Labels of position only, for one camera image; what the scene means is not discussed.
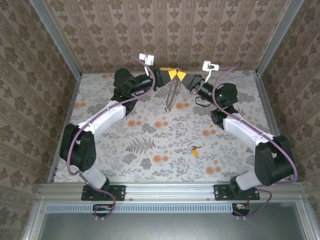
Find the aluminium frame post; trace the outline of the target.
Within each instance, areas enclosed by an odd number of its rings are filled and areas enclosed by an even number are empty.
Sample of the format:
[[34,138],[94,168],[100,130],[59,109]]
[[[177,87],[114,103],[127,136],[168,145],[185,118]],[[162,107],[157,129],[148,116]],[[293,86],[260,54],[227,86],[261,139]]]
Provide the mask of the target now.
[[74,58],[71,49],[68,47],[67,42],[65,41],[62,31],[59,30],[58,25],[54,21],[53,16],[51,15],[49,8],[46,6],[43,0],[29,0],[38,14],[40,20],[44,24],[46,30],[50,34],[52,40],[57,46],[59,52],[61,53],[63,59],[68,65],[70,71],[72,72],[75,79],[78,81],[81,79],[82,71]]
[[255,69],[258,76],[266,70],[304,0],[290,0]]

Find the aluminium frame bar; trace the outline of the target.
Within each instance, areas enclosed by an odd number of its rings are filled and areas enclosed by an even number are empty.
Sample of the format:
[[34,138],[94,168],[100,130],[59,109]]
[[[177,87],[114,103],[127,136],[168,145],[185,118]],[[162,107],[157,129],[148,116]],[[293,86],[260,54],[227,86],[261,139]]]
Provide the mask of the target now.
[[310,203],[300,201],[296,203],[296,207],[306,239],[320,240],[320,230]]
[[47,204],[37,200],[34,203],[22,240],[38,240],[44,222]]

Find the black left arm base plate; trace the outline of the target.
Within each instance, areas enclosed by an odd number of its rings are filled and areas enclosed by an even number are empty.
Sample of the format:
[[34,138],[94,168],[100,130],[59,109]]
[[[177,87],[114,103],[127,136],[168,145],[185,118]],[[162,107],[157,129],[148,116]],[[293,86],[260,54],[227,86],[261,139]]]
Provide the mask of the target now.
[[[125,185],[108,185],[103,187],[102,190],[114,196],[116,201],[124,201],[126,195]],[[112,198],[100,191],[94,190],[91,186],[85,185],[82,189],[82,201],[112,201]]]

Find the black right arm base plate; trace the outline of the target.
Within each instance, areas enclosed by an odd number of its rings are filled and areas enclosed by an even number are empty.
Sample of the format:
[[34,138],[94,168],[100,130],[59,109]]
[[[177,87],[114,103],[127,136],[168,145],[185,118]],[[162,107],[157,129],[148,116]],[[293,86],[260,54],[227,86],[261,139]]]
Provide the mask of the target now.
[[215,184],[214,198],[216,201],[246,201],[260,200],[259,191],[252,187],[247,190],[242,190],[238,186],[233,184]]

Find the floral patterned table cover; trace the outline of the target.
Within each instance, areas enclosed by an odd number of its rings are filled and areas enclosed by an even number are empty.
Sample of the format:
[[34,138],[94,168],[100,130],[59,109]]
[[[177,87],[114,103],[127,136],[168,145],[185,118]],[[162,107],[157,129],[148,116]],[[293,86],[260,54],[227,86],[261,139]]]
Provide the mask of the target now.
[[[255,83],[255,72],[238,70],[222,83],[236,85],[235,109],[264,132],[269,126]],[[113,73],[82,75],[70,122],[77,125],[107,105],[114,91]],[[166,111],[167,98],[176,97]],[[134,110],[97,139],[96,164],[110,182],[229,182],[254,169],[253,150],[213,124],[210,111],[172,82],[140,98]],[[198,148],[198,157],[191,152]]]

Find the aluminium mounting rail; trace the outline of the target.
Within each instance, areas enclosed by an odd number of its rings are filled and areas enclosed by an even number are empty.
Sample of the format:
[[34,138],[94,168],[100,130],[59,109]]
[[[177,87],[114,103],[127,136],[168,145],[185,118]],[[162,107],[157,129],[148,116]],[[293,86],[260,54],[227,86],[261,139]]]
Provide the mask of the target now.
[[[215,185],[228,182],[116,182],[125,186],[124,203],[213,203]],[[79,203],[83,192],[83,182],[53,182],[39,185],[35,201],[52,203]],[[264,203],[272,193],[271,203],[306,202],[308,196],[303,184],[273,184],[261,187],[260,200]]]

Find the black connector box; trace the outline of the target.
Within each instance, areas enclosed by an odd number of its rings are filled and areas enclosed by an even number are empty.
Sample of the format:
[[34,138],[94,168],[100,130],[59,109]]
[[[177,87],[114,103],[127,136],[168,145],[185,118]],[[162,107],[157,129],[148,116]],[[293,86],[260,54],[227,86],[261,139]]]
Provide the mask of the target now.
[[92,214],[96,219],[104,219],[113,211],[113,207],[113,204],[94,204],[92,207]]
[[247,216],[250,212],[250,205],[248,203],[233,203],[232,215],[233,216]]

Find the grey metal panel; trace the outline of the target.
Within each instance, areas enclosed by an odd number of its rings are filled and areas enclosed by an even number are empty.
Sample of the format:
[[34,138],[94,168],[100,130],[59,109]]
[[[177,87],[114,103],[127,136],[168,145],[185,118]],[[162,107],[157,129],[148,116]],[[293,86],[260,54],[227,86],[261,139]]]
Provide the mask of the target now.
[[45,215],[39,240],[307,240],[293,204],[271,203],[246,219],[230,213]]

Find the aluminium table side rail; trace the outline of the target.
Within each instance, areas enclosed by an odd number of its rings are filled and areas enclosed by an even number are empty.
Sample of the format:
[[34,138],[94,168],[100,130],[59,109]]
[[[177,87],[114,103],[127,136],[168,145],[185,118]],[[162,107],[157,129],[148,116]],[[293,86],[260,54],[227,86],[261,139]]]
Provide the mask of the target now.
[[266,142],[260,142],[255,147],[255,174],[264,186],[293,184],[298,171],[289,140],[280,134],[262,77],[256,75],[254,81],[271,134],[266,136],[263,133],[261,137]]
[[64,123],[63,123],[63,127],[62,127],[62,130],[61,130],[60,137],[59,137],[59,141],[58,141],[58,144],[57,144],[57,147],[56,147],[56,151],[55,151],[55,154],[54,154],[54,157],[53,157],[53,160],[52,160],[52,165],[51,165],[51,168],[50,168],[50,172],[49,172],[49,175],[48,175],[48,178],[47,178],[47,183],[48,184],[52,183],[54,181],[54,179],[55,179],[56,171],[58,169],[58,165],[59,165],[59,161],[60,161],[60,149],[61,149],[64,129],[67,126],[67,124],[70,123],[71,116],[72,116],[72,113],[73,113],[73,109],[74,109],[74,106],[75,106],[75,103],[76,103],[77,95],[78,95],[78,92],[79,92],[80,84],[81,84],[81,77],[77,78],[76,82],[75,82],[75,86],[74,86],[74,89],[73,89],[73,92],[72,92],[72,95],[71,95],[71,99],[70,99],[70,102],[69,102],[69,106],[68,106],[68,109],[67,109],[67,112],[66,112],[66,116],[65,116],[65,120],[64,120]]

